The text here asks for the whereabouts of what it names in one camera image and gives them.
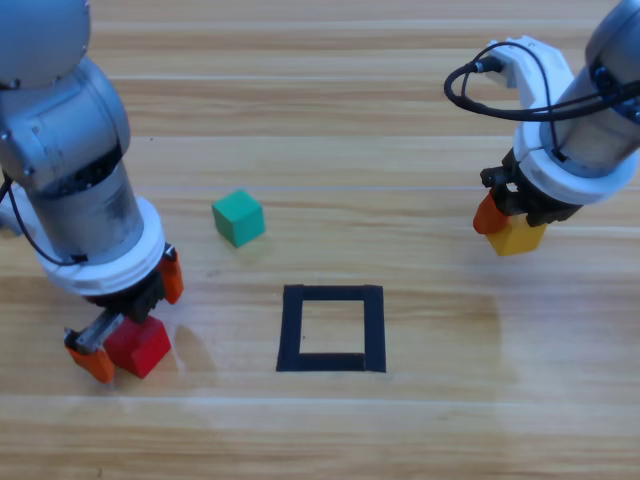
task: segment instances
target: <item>black square outline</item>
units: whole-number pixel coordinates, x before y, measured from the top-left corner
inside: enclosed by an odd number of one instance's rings
[[[285,285],[276,371],[386,373],[383,298],[382,287],[376,285]],[[364,302],[364,353],[300,353],[305,300]]]

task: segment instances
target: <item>yellow cube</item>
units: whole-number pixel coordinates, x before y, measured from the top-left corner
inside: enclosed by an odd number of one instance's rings
[[[509,223],[498,233],[486,235],[494,250],[501,257],[532,252],[538,248],[547,225],[530,227],[527,215],[509,217]]]

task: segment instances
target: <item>red cube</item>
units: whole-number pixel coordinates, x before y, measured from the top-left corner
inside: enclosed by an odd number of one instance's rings
[[[142,324],[125,318],[104,342],[104,349],[118,367],[144,378],[171,350],[171,342],[157,318],[149,316]]]

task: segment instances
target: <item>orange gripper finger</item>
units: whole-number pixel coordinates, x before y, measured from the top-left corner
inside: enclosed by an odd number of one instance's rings
[[[98,350],[91,355],[83,355],[66,347],[67,351],[76,362],[76,365],[84,368],[101,383],[112,383],[116,374],[116,367],[104,350]]]
[[[162,273],[162,282],[164,284],[167,302],[171,305],[176,303],[182,292],[184,291],[184,283],[182,282],[182,270],[178,260],[178,252],[175,253],[174,260],[163,258],[160,261],[160,273]]]
[[[509,217],[498,210],[491,193],[478,206],[478,211],[473,219],[473,228],[482,235],[498,233],[509,223]]]

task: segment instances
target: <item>wooden table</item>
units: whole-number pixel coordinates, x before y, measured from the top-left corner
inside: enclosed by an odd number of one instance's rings
[[[156,311],[173,351],[105,388],[62,346],[96,308],[3,235],[0,478],[639,478],[639,184],[499,258],[471,221],[515,125],[442,94],[492,38],[580,68],[614,4],[95,1],[90,53],[186,292]],[[210,205],[238,186],[268,227],[236,251]],[[384,286],[388,373],[277,373],[295,283]],[[357,304],[305,305],[302,349],[358,351],[362,328]]]

